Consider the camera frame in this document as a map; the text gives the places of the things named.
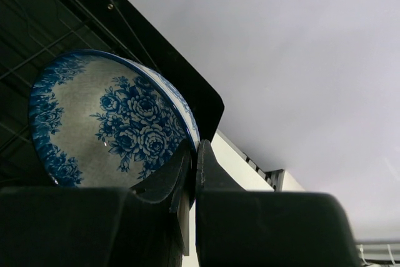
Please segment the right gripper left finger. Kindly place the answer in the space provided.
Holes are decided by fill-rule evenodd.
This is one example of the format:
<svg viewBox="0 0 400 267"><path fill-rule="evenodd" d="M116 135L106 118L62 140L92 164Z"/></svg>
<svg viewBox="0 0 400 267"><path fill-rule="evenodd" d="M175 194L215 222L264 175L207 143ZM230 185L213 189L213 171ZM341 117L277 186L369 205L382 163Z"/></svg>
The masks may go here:
<svg viewBox="0 0 400 267"><path fill-rule="evenodd" d="M184 256L190 252L191 167L191 144L183 140L167 163L130 187L139 200L166 206L167 216L172 219L172 233Z"/></svg>

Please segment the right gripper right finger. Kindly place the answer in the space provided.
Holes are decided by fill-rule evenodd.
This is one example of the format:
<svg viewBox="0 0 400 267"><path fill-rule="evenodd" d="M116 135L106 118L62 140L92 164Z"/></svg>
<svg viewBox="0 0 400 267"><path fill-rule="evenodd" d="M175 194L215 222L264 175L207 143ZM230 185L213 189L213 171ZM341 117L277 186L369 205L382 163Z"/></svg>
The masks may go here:
<svg viewBox="0 0 400 267"><path fill-rule="evenodd" d="M199 147L196 170L196 253L200 266L235 266L232 197L244 189L218 163L211 142Z"/></svg>

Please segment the blue floral bowl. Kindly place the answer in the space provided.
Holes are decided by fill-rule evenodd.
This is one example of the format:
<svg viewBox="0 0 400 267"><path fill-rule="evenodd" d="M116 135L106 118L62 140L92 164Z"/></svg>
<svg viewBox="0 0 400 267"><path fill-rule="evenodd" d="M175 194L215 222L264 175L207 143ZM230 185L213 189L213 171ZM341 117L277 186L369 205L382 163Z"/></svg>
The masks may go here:
<svg viewBox="0 0 400 267"><path fill-rule="evenodd" d="M158 72L93 49L51 61L29 95L34 148L56 185L131 187L200 134L177 88Z"/></svg>

